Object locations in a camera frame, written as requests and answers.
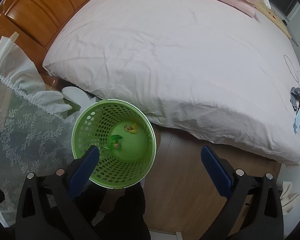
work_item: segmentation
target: white curtain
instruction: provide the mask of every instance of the white curtain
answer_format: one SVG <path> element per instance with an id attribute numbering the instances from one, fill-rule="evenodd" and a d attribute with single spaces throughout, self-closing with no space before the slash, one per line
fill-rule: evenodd
<path id="1" fill-rule="evenodd" d="M 46 91 L 33 62 L 9 38 L 0 41 L 0 221 L 15 223 L 26 175 L 50 175 L 73 160 L 73 121 L 63 95 Z"/>

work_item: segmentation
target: wooden headboard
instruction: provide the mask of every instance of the wooden headboard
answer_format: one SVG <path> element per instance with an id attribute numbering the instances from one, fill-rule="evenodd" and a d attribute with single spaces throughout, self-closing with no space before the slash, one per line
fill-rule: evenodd
<path id="1" fill-rule="evenodd" d="M 16 44 L 34 62 L 39 73 L 45 74 L 42 62 L 50 46 L 71 17 L 88 1 L 2 0 L 0 38 L 18 32 Z M 50 79 L 55 86 L 58 79 Z"/>

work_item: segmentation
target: wooden floor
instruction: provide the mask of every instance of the wooden floor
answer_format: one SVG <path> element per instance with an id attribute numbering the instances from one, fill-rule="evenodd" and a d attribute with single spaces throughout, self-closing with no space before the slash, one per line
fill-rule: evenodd
<path id="1" fill-rule="evenodd" d="M 150 229 L 181 232 L 184 240 L 198 240 L 221 211 L 226 199 L 220 197 L 200 160 L 202 146 L 209 145 L 220 158 L 248 175 L 270 172 L 276 179 L 280 164 L 227 145 L 198 140 L 187 132 L 155 127 L 161 135 L 154 165 L 146 176 L 145 222 Z M 109 212 L 122 190 L 108 190 L 100 210 Z M 239 230 L 247 206 L 235 224 Z"/>

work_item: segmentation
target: green wastebasket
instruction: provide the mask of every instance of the green wastebasket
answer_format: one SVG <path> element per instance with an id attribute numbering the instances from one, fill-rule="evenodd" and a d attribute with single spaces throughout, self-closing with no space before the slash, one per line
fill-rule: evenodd
<path id="1" fill-rule="evenodd" d="M 125 126 L 137 124 L 138 132 L 126 132 Z M 120 135 L 120 149 L 109 149 L 111 136 Z M 99 147 L 100 160 L 90 180 L 106 188 L 126 188 L 138 183 L 149 172 L 155 157 L 156 140 L 146 116 L 132 104 L 101 100 L 78 118 L 72 133 L 74 158 L 87 149 Z"/>

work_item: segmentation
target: bed mattress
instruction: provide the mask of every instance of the bed mattress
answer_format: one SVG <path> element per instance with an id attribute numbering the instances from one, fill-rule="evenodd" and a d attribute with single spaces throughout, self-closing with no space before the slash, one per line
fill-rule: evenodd
<path id="1" fill-rule="evenodd" d="M 299 63 L 259 11 L 250 18 L 218 0 L 91 0 L 43 64 L 100 98 L 134 104 L 152 123 L 300 163 L 290 103 Z"/>

